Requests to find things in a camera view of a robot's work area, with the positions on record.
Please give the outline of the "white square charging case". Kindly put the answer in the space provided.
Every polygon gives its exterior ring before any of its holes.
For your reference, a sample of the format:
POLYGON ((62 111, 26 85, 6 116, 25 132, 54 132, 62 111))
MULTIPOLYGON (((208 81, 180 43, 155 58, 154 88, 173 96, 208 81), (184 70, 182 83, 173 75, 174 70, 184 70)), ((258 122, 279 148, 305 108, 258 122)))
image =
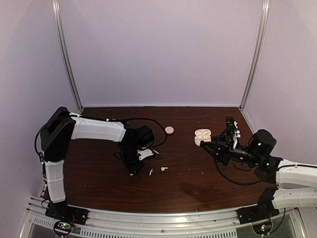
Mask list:
POLYGON ((211 130, 207 128, 197 129, 195 132, 194 142, 197 146, 200 146, 201 142, 211 142, 211 130))

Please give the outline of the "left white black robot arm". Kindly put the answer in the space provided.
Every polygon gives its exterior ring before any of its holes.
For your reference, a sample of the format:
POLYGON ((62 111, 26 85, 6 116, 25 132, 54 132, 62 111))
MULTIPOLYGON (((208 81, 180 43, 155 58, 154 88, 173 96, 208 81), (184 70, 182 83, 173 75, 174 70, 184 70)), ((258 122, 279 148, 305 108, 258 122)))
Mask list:
POLYGON ((157 153, 148 145, 154 134, 147 125, 134 128, 129 119, 97 119, 58 108, 35 136, 34 148, 44 167, 44 181, 48 188, 52 212, 60 220, 71 216, 64 190, 64 161, 72 140, 104 140, 118 144, 119 157, 130 175, 137 175, 145 159, 157 153))

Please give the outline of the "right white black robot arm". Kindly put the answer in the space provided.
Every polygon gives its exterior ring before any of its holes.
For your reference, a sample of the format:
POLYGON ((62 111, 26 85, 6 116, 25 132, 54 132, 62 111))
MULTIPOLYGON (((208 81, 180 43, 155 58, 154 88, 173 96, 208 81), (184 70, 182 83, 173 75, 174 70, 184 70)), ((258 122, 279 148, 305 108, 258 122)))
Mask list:
POLYGON ((271 155, 276 139, 265 129, 258 130, 248 145, 241 145, 239 135, 230 129, 214 136, 210 141, 200 141, 215 163, 226 166, 230 161, 249 165, 258 178, 246 182, 245 186, 267 182, 276 185, 263 193, 263 199, 254 207, 254 215, 264 219, 268 214, 282 208, 316 207, 317 167, 316 165, 289 161, 271 155))

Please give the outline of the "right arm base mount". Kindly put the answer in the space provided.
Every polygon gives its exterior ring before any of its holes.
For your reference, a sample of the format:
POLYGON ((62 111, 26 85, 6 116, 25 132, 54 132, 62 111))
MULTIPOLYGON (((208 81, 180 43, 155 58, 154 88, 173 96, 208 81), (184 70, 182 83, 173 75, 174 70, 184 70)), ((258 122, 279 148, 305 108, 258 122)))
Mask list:
POLYGON ((270 235, 274 231, 272 218, 280 214, 272 203, 276 191, 277 188, 267 188, 256 205, 239 208, 236 213, 240 225, 251 223, 255 234, 262 237, 270 235))

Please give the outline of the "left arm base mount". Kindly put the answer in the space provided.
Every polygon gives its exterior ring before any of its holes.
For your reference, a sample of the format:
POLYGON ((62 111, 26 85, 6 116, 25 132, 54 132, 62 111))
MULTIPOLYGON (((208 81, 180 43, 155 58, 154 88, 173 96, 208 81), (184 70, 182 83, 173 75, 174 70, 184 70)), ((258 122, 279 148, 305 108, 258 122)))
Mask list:
POLYGON ((85 225, 88 218, 88 210, 69 206, 67 200, 53 203, 48 189, 42 192, 41 206, 45 209, 45 216, 55 219, 53 232, 61 238, 70 235, 78 229, 77 225, 85 225))

